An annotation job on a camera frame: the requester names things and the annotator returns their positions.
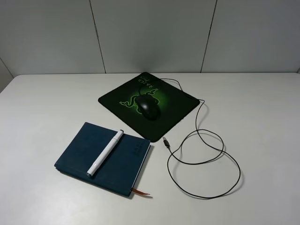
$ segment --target mouse pad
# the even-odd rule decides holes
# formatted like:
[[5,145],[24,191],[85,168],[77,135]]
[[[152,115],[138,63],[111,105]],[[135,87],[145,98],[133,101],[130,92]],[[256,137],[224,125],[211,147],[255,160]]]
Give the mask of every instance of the mouse pad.
[[[148,120],[139,111],[135,98],[140,87],[141,94],[152,95],[157,100],[161,111],[158,120]],[[157,142],[200,103],[147,72],[103,95],[98,102],[151,142]]]

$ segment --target black cable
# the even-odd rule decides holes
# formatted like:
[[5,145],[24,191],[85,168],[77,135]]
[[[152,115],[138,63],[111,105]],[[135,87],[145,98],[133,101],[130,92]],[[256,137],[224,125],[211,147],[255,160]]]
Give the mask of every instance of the black cable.
[[[192,97],[191,95],[185,93],[185,92],[183,91],[183,89],[182,89],[182,87],[181,87],[179,81],[177,81],[177,80],[175,80],[175,79],[158,78],[158,79],[153,80],[153,81],[150,81],[150,82],[148,82],[148,83],[152,83],[152,82],[158,81],[158,80],[171,80],[171,81],[175,81],[175,82],[179,85],[181,91],[185,94],[185,96],[187,96],[188,98],[191,98],[191,99],[197,99],[197,98]],[[142,88],[143,85],[145,85],[145,83],[142,84],[142,85],[140,86],[140,88],[139,88],[139,90],[138,90],[139,95],[141,95],[141,88]],[[199,106],[199,109],[198,109],[197,114],[196,114],[196,119],[195,119],[195,128],[196,128],[196,130],[194,130],[194,131],[192,131],[191,133],[189,133],[189,134],[183,139],[183,141],[182,141],[182,143],[180,144],[180,146],[178,147],[178,149],[176,149],[176,150],[173,151],[173,152],[171,151],[171,147],[170,147],[169,142],[166,140],[166,138],[163,138],[164,144],[165,144],[165,146],[167,147],[167,149],[168,149],[169,152],[170,152],[170,156],[169,156],[168,161],[167,161],[167,168],[168,168],[169,175],[170,175],[171,179],[174,181],[174,183],[175,183],[175,184],[176,184],[183,192],[187,193],[188,195],[191,195],[191,196],[194,196],[194,197],[198,197],[198,198],[203,198],[203,199],[219,198],[219,197],[222,197],[222,196],[228,194],[228,193],[229,193],[229,192],[230,192],[230,191],[231,191],[231,190],[239,183],[239,181],[240,181],[240,176],[241,176],[240,166],[239,166],[238,162],[237,162],[231,155],[229,155],[229,153],[227,153],[227,152],[224,151],[224,142],[223,142],[223,139],[222,139],[219,135],[217,135],[216,133],[214,133],[214,132],[212,132],[212,131],[206,130],[206,129],[198,129],[198,127],[197,127],[198,114],[199,114],[199,111],[200,111],[201,107],[204,105],[205,100],[202,100],[202,99],[197,99],[197,100],[199,100],[199,101],[201,102],[201,104],[200,104],[200,106]],[[215,136],[217,136],[217,137],[221,140],[221,142],[222,142],[222,149],[218,149],[218,148],[215,148],[215,147],[213,147],[213,146],[207,144],[207,143],[203,140],[203,138],[201,137],[199,131],[206,131],[206,132],[208,132],[208,133],[210,133],[210,134],[214,134]],[[219,151],[220,153],[219,153],[216,157],[214,157],[214,158],[212,158],[212,159],[210,159],[210,160],[204,161],[204,162],[200,162],[200,163],[188,163],[188,162],[184,162],[184,161],[178,159],[176,156],[174,156],[174,153],[177,152],[177,151],[182,147],[183,143],[184,143],[184,142],[185,142],[185,141],[186,141],[193,133],[195,133],[195,132],[197,132],[198,136],[201,138],[201,140],[202,140],[207,146],[211,147],[211,148],[214,149],[214,150]],[[238,167],[238,170],[239,170],[239,178],[238,178],[238,180],[235,182],[235,184],[234,184],[228,191],[224,192],[223,194],[216,195],[216,196],[212,196],[212,197],[205,197],[205,196],[200,196],[200,195],[194,195],[194,194],[192,194],[192,193],[186,191],[185,189],[183,189],[183,188],[175,181],[175,179],[173,178],[173,176],[172,176],[172,174],[171,174],[171,172],[170,172],[169,161],[170,161],[170,158],[171,158],[172,156],[173,156],[177,161],[179,161],[180,163],[183,163],[183,164],[187,164],[187,165],[201,165],[201,164],[209,163],[209,162],[212,162],[212,161],[216,160],[216,159],[217,159],[220,155],[222,155],[222,154],[226,154],[228,157],[230,157],[230,158],[236,163],[236,165],[237,165],[237,167]]]

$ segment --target computer mouse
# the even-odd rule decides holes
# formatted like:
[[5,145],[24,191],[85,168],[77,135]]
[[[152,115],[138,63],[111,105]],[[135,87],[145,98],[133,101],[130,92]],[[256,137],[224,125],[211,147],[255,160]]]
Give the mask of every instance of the computer mouse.
[[145,118],[157,120],[160,117],[157,100],[151,95],[140,95],[135,98],[135,103]]

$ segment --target notebook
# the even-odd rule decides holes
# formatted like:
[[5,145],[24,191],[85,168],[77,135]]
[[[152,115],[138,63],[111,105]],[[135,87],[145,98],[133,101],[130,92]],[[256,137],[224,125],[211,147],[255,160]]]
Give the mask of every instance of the notebook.
[[124,134],[94,175],[86,174],[116,133],[86,122],[54,166],[69,176],[129,196],[148,154],[149,140]]
[[[151,95],[157,101],[161,111],[158,120],[146,119],[135,103],[141,85],[141,93]],[[152,142],[157,142],[200,103],[199,100],[147,72],[103,95],[98,102],[143,138]]]

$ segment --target white table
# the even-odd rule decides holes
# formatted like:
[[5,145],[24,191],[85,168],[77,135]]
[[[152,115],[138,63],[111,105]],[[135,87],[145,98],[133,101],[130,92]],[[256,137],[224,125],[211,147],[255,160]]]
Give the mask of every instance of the white table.
[[[300,75],[155,75],[177,79],[206,100],[201,127],[223,138],[243,171],[236,192],[213,200],[182,193],[168,175],[162,141],[153,144],[138,184],[152,199],[128,199],[59,173],[54,163],[86,121],[138,136],[98,103],[136,74],[21,75],[0,94],[0,224],[299,224]],[[195,113],[165,135],[173,149],[194,130]],[[192,162],[216,154],[197,136],[183,146],[183,159]],[[200,195],[220,194],[238,176],[225,156],[199,166],[172,159],[170,167],[184,188]]]

